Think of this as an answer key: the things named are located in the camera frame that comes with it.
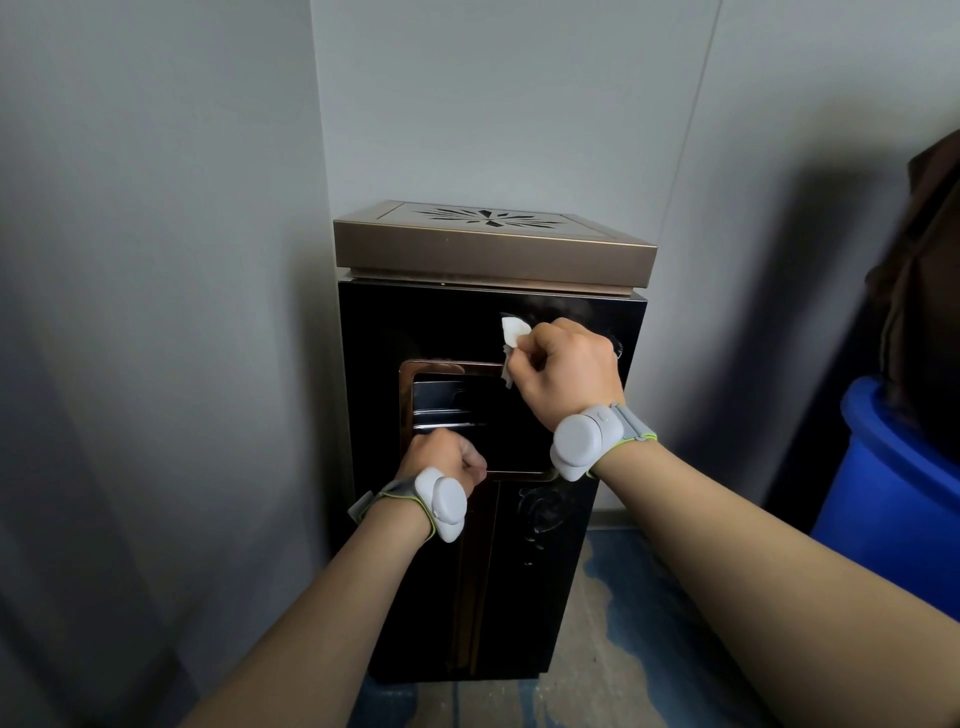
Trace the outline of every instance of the hand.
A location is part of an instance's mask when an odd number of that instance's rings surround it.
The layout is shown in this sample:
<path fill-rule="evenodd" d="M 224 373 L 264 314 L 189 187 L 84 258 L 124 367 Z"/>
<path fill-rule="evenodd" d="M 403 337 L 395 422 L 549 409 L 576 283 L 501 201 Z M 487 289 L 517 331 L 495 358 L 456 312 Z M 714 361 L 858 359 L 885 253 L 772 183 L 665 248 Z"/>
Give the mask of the hand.
<path fill-rule="evenodd" d="M 467 497 L 487 477 L 487 461 L 470 440 L 443 427 L 413 439 L 396 477 L 419 475 L 430 467 L 460 481 Z"/>
<path fill-rule="evenodd" d="M 538 371 L 534 363 L 544 358 Z M 564 417 L 594 404 L 625 403 L 610 339 L 569 319 L 537 324 L 518 337 L 507 371 L 524 401 L 551 432 Z"/>

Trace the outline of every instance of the white wrist tracker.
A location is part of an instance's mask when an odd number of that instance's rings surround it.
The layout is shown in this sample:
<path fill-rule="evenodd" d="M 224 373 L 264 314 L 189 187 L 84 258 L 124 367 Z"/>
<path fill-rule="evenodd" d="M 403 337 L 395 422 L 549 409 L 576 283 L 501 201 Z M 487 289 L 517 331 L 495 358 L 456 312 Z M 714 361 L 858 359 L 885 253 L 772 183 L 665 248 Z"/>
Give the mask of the white wrist tracker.
<path fill-rule="evenodd" d="M 367 510 L 382 497 L 403 497 L 416 500 L 433 525 L 433 530 L 448 544 L 456 541 L 464 530 L 467 517 L 467 494 L 456 478 L 447 477 L 436 468 L 427 468 L 416 477 L 404 477 L 387 483 L 374 495 L 367 492 L 348 510 L 357 523 Z"/>
<path fill-rule="evenodd" d="M 620 443 L 656 439 L 654 431 L 623 404 L 594 404 L 557 425 L 550 460 L 560 475 L 572 482 Z"/>

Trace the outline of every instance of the white tissue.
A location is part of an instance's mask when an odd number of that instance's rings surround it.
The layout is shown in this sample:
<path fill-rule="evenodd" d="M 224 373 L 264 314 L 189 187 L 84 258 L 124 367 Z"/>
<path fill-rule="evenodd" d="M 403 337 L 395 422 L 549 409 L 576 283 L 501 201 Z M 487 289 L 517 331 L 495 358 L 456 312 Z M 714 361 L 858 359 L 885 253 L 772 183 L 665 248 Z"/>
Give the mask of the white tissue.
<path fill-rule="evenodd" d="M 506 356 L 503 361 L 503 373 L 501 376 L 503 380 L 507 382 L 507 389 L 510 389 L 514 386 L 514 378 L 510 376 L 510 372 L 507 371 L 507 362 L 510 361 L 510 354 L 513 353 L 516 348 L 516 338 L 530 333 L 531 329 L 527 322 L 523 321 L 523 319 L 518 319 L 516 316 L 504 316 L 500 319 L 500 324 L 503 326 L 503 353 Z"/>

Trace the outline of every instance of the metal lid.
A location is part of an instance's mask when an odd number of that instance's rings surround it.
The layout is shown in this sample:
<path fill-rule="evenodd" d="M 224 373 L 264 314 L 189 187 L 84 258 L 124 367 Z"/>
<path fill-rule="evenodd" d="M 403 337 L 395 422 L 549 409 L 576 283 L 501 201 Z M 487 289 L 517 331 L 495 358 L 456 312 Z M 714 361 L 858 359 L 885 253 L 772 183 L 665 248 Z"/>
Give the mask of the metal lid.
<path fill-rule="evenodd" d="M 354 271 L 645 288 L 657 246 L 574 215 L 388 201 L 333 221 Z"/>

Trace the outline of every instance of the blue plastic bucket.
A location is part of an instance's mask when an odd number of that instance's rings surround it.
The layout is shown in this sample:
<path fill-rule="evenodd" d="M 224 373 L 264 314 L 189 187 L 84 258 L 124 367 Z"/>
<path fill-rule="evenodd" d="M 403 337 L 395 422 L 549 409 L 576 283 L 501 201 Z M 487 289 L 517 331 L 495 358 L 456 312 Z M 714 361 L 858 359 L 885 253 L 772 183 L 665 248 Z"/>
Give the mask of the blue plastic bucket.
<path fill-rule="evenodd" d="M 811 535 L 960 620 L 960 468 L 879 391 L 863 377 L 843 398 L 850 448 Z"/>

